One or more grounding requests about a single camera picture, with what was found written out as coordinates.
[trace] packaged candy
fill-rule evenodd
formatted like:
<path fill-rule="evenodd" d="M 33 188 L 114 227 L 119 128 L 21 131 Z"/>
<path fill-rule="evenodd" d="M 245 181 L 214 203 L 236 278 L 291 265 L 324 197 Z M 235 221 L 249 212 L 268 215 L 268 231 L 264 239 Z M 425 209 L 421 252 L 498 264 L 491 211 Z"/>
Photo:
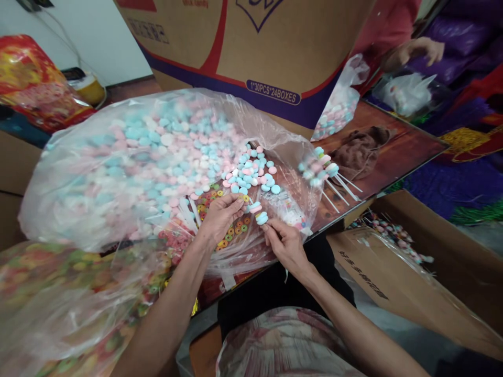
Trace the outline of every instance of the packaged candy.
<path fill-rule="evenodd" d="M 95 113 L 27 35 L 0 37 L 0 102 L 48 133 Z"/>

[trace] clear plastic bag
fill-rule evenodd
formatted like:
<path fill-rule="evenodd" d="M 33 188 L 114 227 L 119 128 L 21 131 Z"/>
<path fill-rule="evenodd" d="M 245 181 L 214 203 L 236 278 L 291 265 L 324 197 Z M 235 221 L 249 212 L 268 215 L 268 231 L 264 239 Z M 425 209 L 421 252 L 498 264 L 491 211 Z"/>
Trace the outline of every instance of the clear plastic bag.
<path fill-rule="evenodd" d="M 354 55 L 346 62 L 314 129 L 311 141 L 325 139 L 342 130 L 353 120 L 360 94 L 351 86 L 364 83 L 369 72 L 370 68 L 363 60 L 362 54 Z"/>
<path fill-rule="evenodd" d="M 97 375 L 109 366 L 127 344 L 118 333 L 129 333 L 168 276 L 170 260 L 159 250 L 158 241 L 145 241 L 104 258 L 48 243 L 3 251 L 0 374 Z"/>
<path fill-rule="evenodd" d="M 392 79 L 381 79 L 372 95 L 390 106 L 397 114 L 411 117 L 428 105 L 432 99 L 428 88 L 436 75 L 423 78 L 420 73 L 398 76 Z"/>
<path fill-rule="evenodd" d="M 309 228 L 322 189 L 309 187 L 296 167 L 315 157 L 312 145 L 248 103 L 205 89 L 129 99 L 55 134 L 25 194 L 21 228 L 29 239 L 86 251 L 164 231 L 177 235 L 173 241 L 185 235 L 172 251 L 184 249 L 197 231 L 184 197 L 234 169 L 248 142 L 261 145 L 275 161 L 276 181 L 291 193 Z M 253 195 L 260 193 L 252 200 Z M 239 250 L 212 259 L 209 272 L 223 268 L 224 263 L 213 265 L 215 260 L 226 260 L 235 271 L 263 267 L 271 256 L 265 246 L 254 249 L 263 235 L 246 236 Z M 249 249 L 256 252 L 239 258 Z"/>

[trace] patterned clothing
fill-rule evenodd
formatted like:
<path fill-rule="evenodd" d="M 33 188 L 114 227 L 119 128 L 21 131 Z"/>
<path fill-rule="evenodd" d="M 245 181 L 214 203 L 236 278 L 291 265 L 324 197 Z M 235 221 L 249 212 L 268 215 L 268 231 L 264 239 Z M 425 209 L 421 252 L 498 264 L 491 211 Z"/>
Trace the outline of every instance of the patterned clothing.
<path fill-rule="evenodd" d="M 216 363 L 217 377 L 363 375 L 341 356 L 333 325 L 303 308 L 271 309 L 227 335 Z"/>

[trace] purple tinsel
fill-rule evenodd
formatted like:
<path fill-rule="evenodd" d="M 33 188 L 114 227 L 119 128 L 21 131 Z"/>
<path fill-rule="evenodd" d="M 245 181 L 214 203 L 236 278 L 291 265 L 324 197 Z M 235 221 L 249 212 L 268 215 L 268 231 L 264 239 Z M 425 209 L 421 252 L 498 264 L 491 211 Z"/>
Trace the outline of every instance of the purple tinsel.
<path fill-rule="evenodd" d="M 423 166 L 405 178 L 404 189 L 445 219 L 456 207 L 481 209 L 502 198 L 503 174 L 487 158 Z"/>

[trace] candy pile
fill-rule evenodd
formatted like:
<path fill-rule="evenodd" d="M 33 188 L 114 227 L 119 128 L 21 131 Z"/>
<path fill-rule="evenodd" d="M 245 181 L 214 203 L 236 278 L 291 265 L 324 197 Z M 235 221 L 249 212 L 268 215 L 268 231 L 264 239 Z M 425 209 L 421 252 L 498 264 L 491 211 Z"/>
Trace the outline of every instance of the candy pile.
<path fill-rule="evenodd" d="M 360 218 L 351 223 L 349 229 L 369 226 L 379 232 L 383 237 L 403 250 L 417 264 L 423 262 L 433 263 L 433 257 L 427 257 L 417 253 L 411 246 L 414 242 L 410 235 L 401 225 L 393 224 L 389 219 L 384 219 L 383 214 L 376 214 L 370 209 L 363 213 Z"/>

